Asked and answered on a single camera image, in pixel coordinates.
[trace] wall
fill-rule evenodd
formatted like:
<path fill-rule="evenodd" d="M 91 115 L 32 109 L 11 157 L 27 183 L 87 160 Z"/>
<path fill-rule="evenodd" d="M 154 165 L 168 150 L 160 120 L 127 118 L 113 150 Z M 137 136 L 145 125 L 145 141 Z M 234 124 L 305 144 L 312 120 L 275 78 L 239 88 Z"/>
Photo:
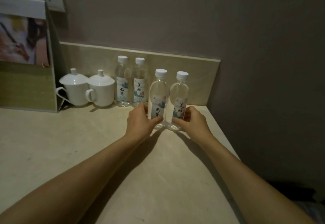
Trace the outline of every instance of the wall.
<path fill-rule="evenodd" d="M 221 59 L 209 108 L 266 179 L 325 180 L 325 0 L 66 0 L 60 40 Z"/>

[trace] person's right hand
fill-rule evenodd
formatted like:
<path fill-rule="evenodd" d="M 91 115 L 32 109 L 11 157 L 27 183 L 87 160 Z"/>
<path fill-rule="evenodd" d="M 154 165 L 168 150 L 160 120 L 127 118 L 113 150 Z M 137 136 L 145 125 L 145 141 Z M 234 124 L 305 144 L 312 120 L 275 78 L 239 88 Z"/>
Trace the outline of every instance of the person's right hand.
<path fill-rule="evenodd" d="M 179 125 L 198 144 L 213 138 L 205 116 L 193 106 L 186 108 L 184 120 L 173 118 L 172 121 Z"/>

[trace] beige table surface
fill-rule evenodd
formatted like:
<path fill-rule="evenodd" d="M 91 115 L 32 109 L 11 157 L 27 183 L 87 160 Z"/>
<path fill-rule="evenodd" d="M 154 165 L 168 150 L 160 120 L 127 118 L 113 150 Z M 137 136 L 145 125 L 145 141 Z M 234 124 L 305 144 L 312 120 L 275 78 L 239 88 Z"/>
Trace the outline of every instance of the beige table surface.
<path fill-rule="evenodd" d="M 213 135 L 236 155 L 208 109 L 197 109 Z M 119 139 L 130 110 L 87 106 L 54 114 L 0 109 L 0 212 Z M 206 154 L 183 132 L 154 130 L 81 223 L 226 224 L 241 219 Z"/>

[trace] plastic bottle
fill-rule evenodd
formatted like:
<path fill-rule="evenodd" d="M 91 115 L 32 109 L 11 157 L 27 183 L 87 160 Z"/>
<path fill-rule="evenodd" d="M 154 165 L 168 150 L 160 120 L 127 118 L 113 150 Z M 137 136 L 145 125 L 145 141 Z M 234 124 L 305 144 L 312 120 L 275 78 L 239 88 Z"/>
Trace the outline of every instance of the plastic bottle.
<path fill-rule="evenodd" d="M 184 119 L 187 98 L 189 97 L 189 87 L 186 85 L 188 73 L 177 72 L 177 82 L 170 88 L 167 103 L 165 127 L 172 131 L 179 131 L 180 127 L 172 122 L 172 118 Z"/>
<path fill-rule="evenodd" d="M 147 79 L 147 68 L 144 66 L 144 61 L 144 58 L 136 58 L 136 65 L 132 70 L 133 107 L 136 107 L 141 102 L 146 102 L 145 87 Z"/>
<path fill-rule="evenodd" d="M 167 70 L 156 70 L 156 81 L 152 83 L 149 90 L 148 119 L 164 117 L 165 104 L 169 96 L 169 88 L 165 83 Z M 163 128 L 164 121 L 155 126 L 155 129 Z"/>
<path fill-rule="evenodd" d="M 128 107 L 132 97 L 131 69 L 128 68 L 126 56 L 118 56 L 117 60 L 119 64 L 115 68 L 116 104 L 119 107 Z"/>

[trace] printed photo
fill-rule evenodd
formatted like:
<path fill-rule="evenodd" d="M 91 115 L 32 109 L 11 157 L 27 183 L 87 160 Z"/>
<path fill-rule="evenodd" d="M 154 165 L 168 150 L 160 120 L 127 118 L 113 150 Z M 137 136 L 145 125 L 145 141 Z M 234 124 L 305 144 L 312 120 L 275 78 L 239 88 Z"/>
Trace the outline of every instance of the printed photo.
<path fill-rule="evenodd" d="M 0 61 L 49 66 L 43 19 L 0 13 Z"/>

